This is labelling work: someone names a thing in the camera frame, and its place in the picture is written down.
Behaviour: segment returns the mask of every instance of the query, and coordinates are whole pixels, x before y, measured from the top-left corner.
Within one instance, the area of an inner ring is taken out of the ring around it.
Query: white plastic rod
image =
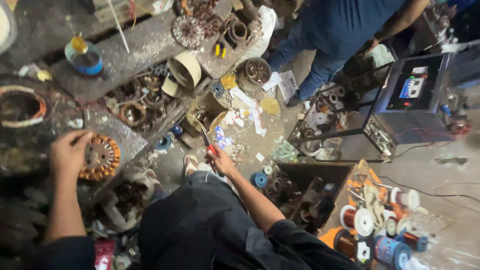
[[[127,49],[127,53],[130,53],[130,49],[128,48],[127,40],[125,39],[125,36],[123,35],[123,30],[120,27],[119,20],[117,18],[117,14],[115,13],[115,9],[113,8],[112,0],[107,0],[108,5],[110,6],[110,9],[112,10],[113,13],[113,18],[115,19],[115,22],[117,23],[117,28],[120,32],[121,39],[123,39],[123,44],[125,44],[125,49]]]

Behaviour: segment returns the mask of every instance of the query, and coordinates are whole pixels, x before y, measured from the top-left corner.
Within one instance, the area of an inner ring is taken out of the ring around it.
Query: enamelled copper wire
[[[404,233],[403,238],[405,239],[405,244],[409,246],[416,246],[420,239],[418,236],[411,233]]]
[[[353,237],[340,237],[337,243],[337,249],[349,258],[353,258],[355,257],[356,244],[357,241]]]
[[[345,225],[350,227],[350,228],[355,228],[355,213],[357,211],[353,209],[348,209],[345,211],[345,215],[343,216],[343,220],[345,222]]]

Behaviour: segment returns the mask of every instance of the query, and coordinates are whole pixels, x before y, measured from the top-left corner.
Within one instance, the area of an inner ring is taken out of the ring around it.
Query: finger
[[[212,144],[213,149],[215,149],[215,152],[219,157],[222,157],[223,155],[227,154],[218,144]]]
[[[66,134],[63,134],[62,136],[60,136],[56,142],[58,144],[69,144],[71,143],[76,137],[80,137],[82,136],[83,134],[89,132],[89,130],[86,130],[86,129],[80,129],[80,130],[75,130],[75,131],[70,131]]]
[[[208,158],[213,160],[213,162],[215,162],[217,159],[219,159],[219,157],[217,157],[211,150],[207,151],[207,155],[208,155]]]
[[[87,146],[87,144],[90,142],[90,140],[92,139],[93,137],[93,132],[89,131],[87,133],[84,133],[77,141],[77,143],[75,144],[75,148],[78,149],[78,150],[81,150],[83,151],[85,149],[85,147]]]

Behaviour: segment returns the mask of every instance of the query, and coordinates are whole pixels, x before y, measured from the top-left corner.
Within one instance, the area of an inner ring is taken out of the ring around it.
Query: black cable
[[[430,145],[432,145],[432,144],[427,144],[427,145],[417,145],[417,146],[414,146],[414,147],[410,147],[410,148],[408,148],[407,150],[403,151],[403,153],[401,153],[400,155],[397,155],[397,156],[395,156],[395,158],[398,158],[398,157],[400,157],[401,155],[403,155],[403,154],[407,153],[408,151],[410,151],[410,150],[412,150],[412,149],[414,149],[414,148],[425,147],[425,146],[430,146]]]
[[[425,195],[428,195],[428,196],[433,196],[433,197],[456,197],[456,196],[459,196],[459,197],[467,197],[467,198],[470,198],[474,201],[477,201],[480,203],[480,199],[477,199],[475,197],[472,197],[472,196],[468,196],[468,195],[463,195],[463,194],[448,194],[448,195],[437,195],[437,194],[430,194],[430,193],[426,193],[426,192],[423,192],[419,189],[416,189],[416,188],[413,188],[411,186],[407,186],[407,185],[402,185],[402,184],[399,184],[395,181],[392,180],[392,178],[388,177],[388,176],[377,176],[377,177],[380,177],[380,178],[387,178],[388,180],[392,181],[394,184],[396,185],[399,185],[399,186],[402,186],[402,187],[406,187],[406,188],[410,188],[410,189],[415,189],[416,191],[420,192],[420,193],[423,193]]]

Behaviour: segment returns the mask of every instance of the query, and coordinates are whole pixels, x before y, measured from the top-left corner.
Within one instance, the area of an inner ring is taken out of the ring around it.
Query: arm
[[[85,147],[92,135],[85,130],[74,131],[52,144],[50,170],[55,181],[55,192],[46,244],[67,236],[86,236],[77,201],[77,178],[84,164]]]
[[[402,8],[400,17],[375,34],[375,38],[380,42],[405,30],[422,14],[429,2],[430,0],[410,0],[410,3]]]
[[[267,232],[277,221],[284,220],[282,212],[235,169],[228,154],[218,145],[213,147],[218,157],[208,151],[209,158],[214,162],[216,169],[232,181],[258,228]]]

